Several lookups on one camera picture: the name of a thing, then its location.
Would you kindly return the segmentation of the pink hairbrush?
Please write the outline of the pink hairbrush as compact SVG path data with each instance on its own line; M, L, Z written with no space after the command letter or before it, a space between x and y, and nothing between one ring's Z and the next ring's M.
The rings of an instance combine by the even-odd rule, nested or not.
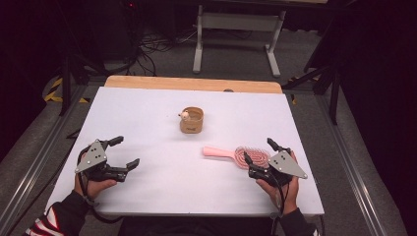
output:
M248 169L250 164L268 167L269 153L265 150L252 147L237 147L235 150L226 150L215 147L204 147L204 156L230 157L235 164Z

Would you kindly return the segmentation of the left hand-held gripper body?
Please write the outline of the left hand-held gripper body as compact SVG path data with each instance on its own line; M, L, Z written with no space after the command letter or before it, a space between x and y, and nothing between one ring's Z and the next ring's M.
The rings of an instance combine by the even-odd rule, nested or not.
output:
M124 182L127 177L127 169L122 167L111 167L105 153L109 147L108 141L95 140L88 147L80 152L75 172L84 174L89 180L101 182L104 180L115 180Z

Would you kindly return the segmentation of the person's right hand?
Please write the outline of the person's right hand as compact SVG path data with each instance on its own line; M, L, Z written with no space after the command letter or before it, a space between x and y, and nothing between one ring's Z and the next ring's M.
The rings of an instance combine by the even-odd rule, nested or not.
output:
M292 180L281 188L275 188L265 180L258 179L256 183L268 194L273 205L278 209L279 215L283 216L298 208L297 196L299 191L299 178L292 177Z

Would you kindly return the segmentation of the yellow black hazard tape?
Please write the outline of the yellow black hazard tape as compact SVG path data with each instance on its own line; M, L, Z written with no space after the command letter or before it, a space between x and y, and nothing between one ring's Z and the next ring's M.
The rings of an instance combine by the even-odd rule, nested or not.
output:
M63 97L57 96L56 92L59 89L59 87L62 85L63 79L57 78L52 86L50 87L49 91L47 92L46 96L43 98L45 101L54 101L54 102L62 102Z
M289 80L288 80L288 83L292 83L292 82L295 82L295 81L297 81L297 80L299 80L300 78L299 77L292 77L292 78L290 78ZM308 80L308 82L310 82L310 83L316 83L318 80L319 80L320 78L319 77L314 77L314 78L312 78L312 79L309 79ZM291 97L291 103L293 104L293 105L296 105L297 104L297 98L295 97L295 94L290 94L290 97Z

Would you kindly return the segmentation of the aluminium floor rail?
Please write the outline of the aluminium floor rail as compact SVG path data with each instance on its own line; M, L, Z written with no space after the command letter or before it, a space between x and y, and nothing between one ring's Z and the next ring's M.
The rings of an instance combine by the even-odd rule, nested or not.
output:
M316 97L316 101L324 114L327 125L330 129L331 135L335 141L337 149L339 151L341 165L346 173L349 184L352 188L355 199L359 205L359 208L362 211L362 214L365 218L367 226L372 236L387 236L387 231L383 227L381 218L379 217L375 205L371 199L369 191L358 172L357 168L354 166L351 155L347 149L344 138L342 137L340 130L336 125L333 124L330 115L329 115L329 106L327 100L319 95Z
M61 103L48 103L0 163L0 236L7 236L23 215L25 203L43 172L49 179L58 169L51 160L60 163L66 156L56 151L70 149L69 140L63 138L64 129L83 118L76 110L87 89L74 88L70 106L62 116Z

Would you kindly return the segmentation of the grey metal stand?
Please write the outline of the grey metal stand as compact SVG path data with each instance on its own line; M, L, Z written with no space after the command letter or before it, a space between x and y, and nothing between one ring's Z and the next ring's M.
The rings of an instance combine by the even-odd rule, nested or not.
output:
M203 30L251 30L268 31L271 33L269 43L264 46L271 73L278 78L281 73L275 58L275 47L282 30L286 12L280 11L276 16L244 15L231 13L207 12L203 5L198 8L197 15L197 44L194 56L193 72L198 74L203 60Z

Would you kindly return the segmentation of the black tripod stand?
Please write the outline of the black tripod stand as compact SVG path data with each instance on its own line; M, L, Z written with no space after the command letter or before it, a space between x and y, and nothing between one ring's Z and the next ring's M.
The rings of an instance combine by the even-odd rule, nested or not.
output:
M339 43L332 51L332 53L328 55L328 61L323 66L305 74L296 80L289 81L287 84L283 85L282 88L294 89L313 79L314 77L318 77L319 79L313 86L313 92L314 94L324 95L328 88L331 88L328 116L332 124L336 125L336 109L341 81L341 78L338 75L338 68L342 65L342 61L343 46L341 43Z
M61 56L61 76L63 79L63 101L60 116L64 116L72 107L71 80L76 86L85 86L89 82L89 73L86 66L97 72L100 76L111 76L112 73L103 65L93 62L81 49L79 41L67 18L62 5L66 0L50 0L50 18L54 22L56 34L59 37L58 50Z

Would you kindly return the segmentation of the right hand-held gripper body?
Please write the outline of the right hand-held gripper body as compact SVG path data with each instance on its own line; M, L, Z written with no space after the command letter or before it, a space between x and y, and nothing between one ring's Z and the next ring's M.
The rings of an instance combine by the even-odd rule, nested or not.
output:
M283 187L288 184L293 176L307 179L308 175L284 149L268 160L268 167L253 165L249 167L248 175L253 179L265 180L273 187Z

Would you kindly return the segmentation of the person's left hand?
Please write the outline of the person's left hand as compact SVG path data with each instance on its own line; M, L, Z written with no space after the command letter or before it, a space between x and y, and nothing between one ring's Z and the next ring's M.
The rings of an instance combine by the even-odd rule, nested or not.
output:
M112 179L101 182L88 181L86 184L83 184L80 181L80 175L76 174L74 191L82 197L88 196L91 200L95 200L102 191L109 189L116 184L117 182Z

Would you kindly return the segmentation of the person's dark lap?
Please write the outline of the person's dark lap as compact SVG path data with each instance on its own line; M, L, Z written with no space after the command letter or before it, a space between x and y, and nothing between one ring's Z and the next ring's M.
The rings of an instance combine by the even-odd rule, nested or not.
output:
M129 216L118 236L273 236L269 217Z

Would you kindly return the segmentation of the tan bear cup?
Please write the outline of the tan bear cup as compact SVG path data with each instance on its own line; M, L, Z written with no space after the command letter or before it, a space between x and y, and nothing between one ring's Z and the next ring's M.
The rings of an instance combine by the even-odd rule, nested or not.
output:
M180 131L185 134L198 134L203 129L204 111L200 107L186 107L180 113Z

